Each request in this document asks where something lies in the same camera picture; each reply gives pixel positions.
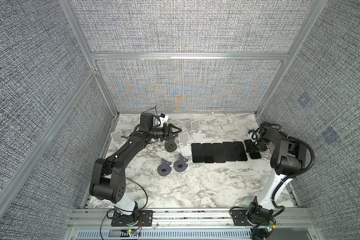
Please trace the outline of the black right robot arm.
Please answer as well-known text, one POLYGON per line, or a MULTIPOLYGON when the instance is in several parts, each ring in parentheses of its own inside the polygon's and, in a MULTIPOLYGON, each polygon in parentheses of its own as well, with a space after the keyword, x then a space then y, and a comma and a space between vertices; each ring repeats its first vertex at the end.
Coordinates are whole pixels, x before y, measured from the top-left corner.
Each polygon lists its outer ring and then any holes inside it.
POLYGON ((270 143, 275 145, 270 160, 272 170, 269 179, 247 211, 248 221, 256 225, 272 218, 277 200, 292 181, 292 178, 286 177, 299 173, 305 167, 306 154, 303 151, 307 150, 307 147, 301 145, 299 140, 292 140, 280 125, 268 122, 261 123, 256 130, 249 130, 248 134, 251 140, 246 146, 251 157, 266 151, 270 143))

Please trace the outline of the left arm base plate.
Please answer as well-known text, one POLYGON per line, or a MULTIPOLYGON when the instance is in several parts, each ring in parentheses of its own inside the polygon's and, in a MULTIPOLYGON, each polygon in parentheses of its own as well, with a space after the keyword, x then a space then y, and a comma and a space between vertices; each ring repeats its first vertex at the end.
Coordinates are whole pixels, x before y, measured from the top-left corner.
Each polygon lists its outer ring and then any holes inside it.
POLYGON ((138 213, 132 213, 131 215, 124 215, 119 212, 115 212, 112 217, 112 227, 151 227, 153 221, 154 211, 143 210, 138 213))

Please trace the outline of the black phone back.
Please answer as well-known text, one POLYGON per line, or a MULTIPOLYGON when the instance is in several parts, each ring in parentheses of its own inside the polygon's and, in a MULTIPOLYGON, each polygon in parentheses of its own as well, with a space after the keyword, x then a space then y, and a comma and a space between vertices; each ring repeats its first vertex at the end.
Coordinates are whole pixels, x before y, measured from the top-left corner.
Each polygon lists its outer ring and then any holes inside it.
POLYGON ((249 154, 250 158, 253 160, 261 159, 262 156, 260 154, 260 150, 255 146, 252 140, 245 140, 244 141, 246 153, 249 154))

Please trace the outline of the black phone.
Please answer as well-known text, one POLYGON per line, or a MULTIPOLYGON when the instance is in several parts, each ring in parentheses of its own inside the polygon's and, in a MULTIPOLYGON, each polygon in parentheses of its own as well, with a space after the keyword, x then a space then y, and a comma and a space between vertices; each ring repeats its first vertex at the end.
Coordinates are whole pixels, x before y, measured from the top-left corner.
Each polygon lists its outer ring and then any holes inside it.
POLYGON ((214 160, 214 148, 211 143, 202 144, 203 161, 205 164, 213 164, 214 160))
POLYGON ((213 157, 215 163, 225 163, 226 157, 222 143, 213 143, 213 157))
POLYGON ((234 161, 246 162, 248 160, 243 142, 233 142, 233 151, 234 161))
POLYGON ((235 162, 236 161, 235 144, 233 142, 223 142, 222 146, 226 161, 235 162))
POLYGON ((252 140, 245 140, 244 141, 246 153, 249 154, 250 158, 253 160, 261 159, 262 156, 260 154, 260 150, 255 146, 252 140))
POLYGON ((200 143, 192 143, 192 159, 193 163, 203 163, 203 148, 202 144, 200 143))

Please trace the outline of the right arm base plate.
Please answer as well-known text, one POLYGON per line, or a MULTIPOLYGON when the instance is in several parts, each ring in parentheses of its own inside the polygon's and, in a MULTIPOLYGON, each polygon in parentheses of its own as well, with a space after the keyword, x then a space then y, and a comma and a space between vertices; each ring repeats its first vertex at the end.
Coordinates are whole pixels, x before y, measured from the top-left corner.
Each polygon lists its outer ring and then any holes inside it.
POLYGON ((247 218, 248 209, 243 208, 234 208, 229 211, 234 226, 243 227, 243 226, 251 226, 252 224, 249 222, 247 218))

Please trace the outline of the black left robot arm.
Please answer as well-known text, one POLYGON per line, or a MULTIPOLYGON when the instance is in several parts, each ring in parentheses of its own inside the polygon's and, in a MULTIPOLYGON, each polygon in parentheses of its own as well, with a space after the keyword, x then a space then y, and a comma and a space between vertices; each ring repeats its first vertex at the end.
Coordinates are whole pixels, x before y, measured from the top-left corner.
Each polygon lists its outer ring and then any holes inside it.
POLYGON ((163 142, 165 150, 169 153, 177 149, 175 138, 182 129, 168 124, 166 115, 142 113, 140 123, 127 137, 126 142, 114 154, 95 161, 89 193, 99 200, 107 200, 113 203, 116 211, 123 215, 132 215, 139 211, 138 204, 132 201, 126 194, 126 181, 131 181, 125 175, 125 171, 132 159, 151 140, 163 142))

